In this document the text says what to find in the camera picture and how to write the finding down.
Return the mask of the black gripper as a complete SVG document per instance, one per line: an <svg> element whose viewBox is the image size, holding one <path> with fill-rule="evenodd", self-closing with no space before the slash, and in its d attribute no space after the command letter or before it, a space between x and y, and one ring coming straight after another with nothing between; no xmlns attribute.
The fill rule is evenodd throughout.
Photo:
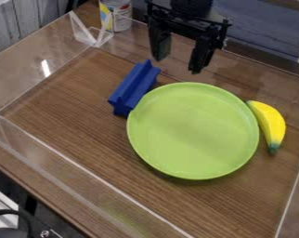
<svg viewBox="0 0 299 238"><path fill-rule="evenodd" d="M214 7L214 0L146 0L151 54L162 61L171 52L171 32L198 38L188 70L198 74L208 66L215 48L223 48L232 22Z"/></svg>

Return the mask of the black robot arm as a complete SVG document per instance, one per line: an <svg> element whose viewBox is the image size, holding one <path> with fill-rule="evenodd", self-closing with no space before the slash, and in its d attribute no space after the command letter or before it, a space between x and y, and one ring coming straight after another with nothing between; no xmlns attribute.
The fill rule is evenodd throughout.
<svg viewBox="0 0 299 238"><path fill-rule="evenodd" d="M171 53L172 35L195 41L188 70L198 74L227 43L232 22L214 9L214 0L146 0L150 49L158 61Z"/></svg>

